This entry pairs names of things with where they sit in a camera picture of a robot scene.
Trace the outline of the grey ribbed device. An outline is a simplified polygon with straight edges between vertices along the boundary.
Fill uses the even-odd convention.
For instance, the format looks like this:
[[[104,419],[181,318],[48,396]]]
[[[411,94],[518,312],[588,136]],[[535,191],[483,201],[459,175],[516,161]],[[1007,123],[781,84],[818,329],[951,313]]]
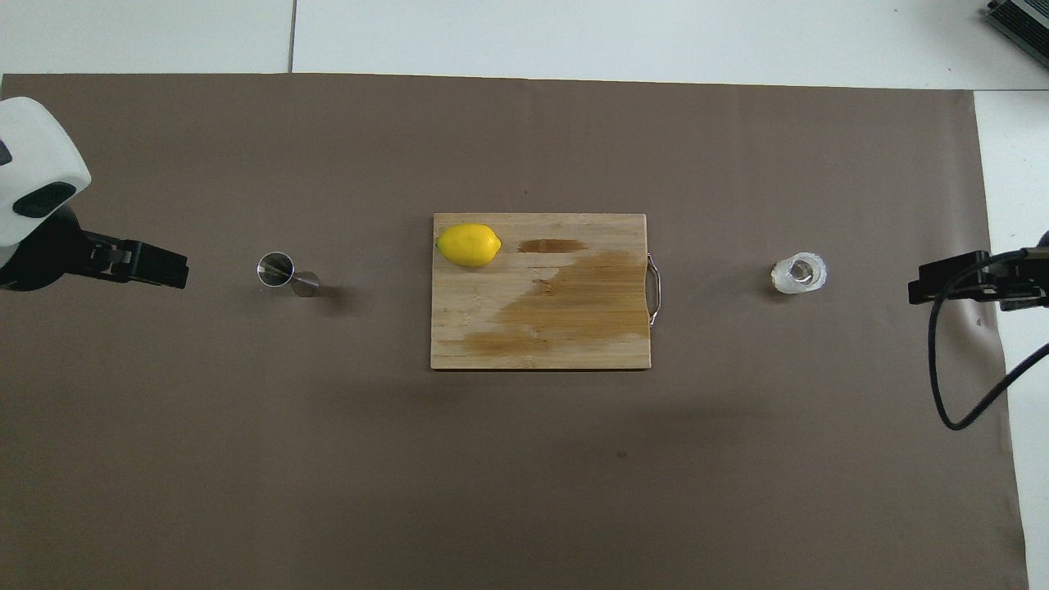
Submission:
[[[983,18],[1024,52],[1049,63],[1049,0],[988,0]]]

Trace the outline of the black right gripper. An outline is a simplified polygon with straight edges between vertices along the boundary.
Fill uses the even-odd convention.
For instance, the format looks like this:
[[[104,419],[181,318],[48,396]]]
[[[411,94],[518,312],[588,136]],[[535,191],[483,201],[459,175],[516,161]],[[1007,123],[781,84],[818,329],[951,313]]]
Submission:
[[[1006,273],[1003,279],[999,279],[999,283],[992,272],[984,266],[956,281],[947,294],[947,299],[975,300],[975,302],[1000,300],[1001,312],[1049,307],[1049,232],[1041,236],[1037,246],[1023,247],[1016,250],[1016,254],[1019,253],[1025,256],[1001,264]],[[911,280],[907,285],[909,305],[932,303],[960,272],[970,266],[985,262],[990,257],[992,254],[989,251],[975,250],[919,265],[917,279]]]

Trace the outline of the brown paper table mat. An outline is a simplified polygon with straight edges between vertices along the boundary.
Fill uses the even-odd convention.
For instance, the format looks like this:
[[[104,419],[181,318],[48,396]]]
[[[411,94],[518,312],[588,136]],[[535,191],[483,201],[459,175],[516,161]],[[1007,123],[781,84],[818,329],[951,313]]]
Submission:
[[[0,590],[1022,590],[1008,407],[918,266],[988,249],[970,91],[4,75],[184,290],[0,293]],[[436,212],[641,212],[643,372],[434,372]],[[256,275],[285,252],[318,297]],[[787,295],[798,252],[829,278]]]

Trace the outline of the clear textured glass cup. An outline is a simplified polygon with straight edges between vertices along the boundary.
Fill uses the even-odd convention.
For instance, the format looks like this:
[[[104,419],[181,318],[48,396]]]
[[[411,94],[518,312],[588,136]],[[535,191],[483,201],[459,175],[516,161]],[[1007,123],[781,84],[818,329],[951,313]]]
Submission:
[[[825,258],[813,252],[798,252],[772,266],[770,281],[779,293],[802,294],[820,290],[829,272]]]

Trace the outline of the yellow lemon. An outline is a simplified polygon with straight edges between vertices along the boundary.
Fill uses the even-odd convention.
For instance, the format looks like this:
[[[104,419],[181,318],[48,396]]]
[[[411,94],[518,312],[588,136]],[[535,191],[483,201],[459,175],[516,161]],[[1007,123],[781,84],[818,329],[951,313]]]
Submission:
[[[502,250],[502,240],[490,225],[464,223],[446,228],[435,239],[435,247],[446,261],[485,266]]]

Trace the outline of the steel double jigger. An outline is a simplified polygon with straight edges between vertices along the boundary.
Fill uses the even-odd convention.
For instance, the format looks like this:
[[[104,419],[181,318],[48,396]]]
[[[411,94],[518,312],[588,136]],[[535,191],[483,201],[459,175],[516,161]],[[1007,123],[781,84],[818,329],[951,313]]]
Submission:
[[[256,275],[267,288],[291,288],[297,297],[318,297],[320,280],[316,273],[303,271],[285,252],[270,252],[259,259]]]

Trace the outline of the wooden cutting board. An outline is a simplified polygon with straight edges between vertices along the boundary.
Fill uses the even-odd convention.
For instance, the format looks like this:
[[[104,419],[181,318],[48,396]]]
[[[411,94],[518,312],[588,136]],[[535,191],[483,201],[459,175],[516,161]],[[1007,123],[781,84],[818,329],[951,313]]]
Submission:
[[[432,255],[435,370],[647,370],[642,213],[436,213],[434,234],[488,225],[502,246],[468,268]]]

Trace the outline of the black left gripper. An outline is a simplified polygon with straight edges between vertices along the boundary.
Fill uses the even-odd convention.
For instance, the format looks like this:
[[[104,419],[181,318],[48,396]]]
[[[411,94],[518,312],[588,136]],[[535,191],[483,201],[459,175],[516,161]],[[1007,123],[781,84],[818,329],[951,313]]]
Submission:
[[[141,240],[84,232],[71,206],[60,206],[0,265],[0,290],[41,290],[79,268],[82,276],[108,283],[184,290],[188,282],[186,256]]]

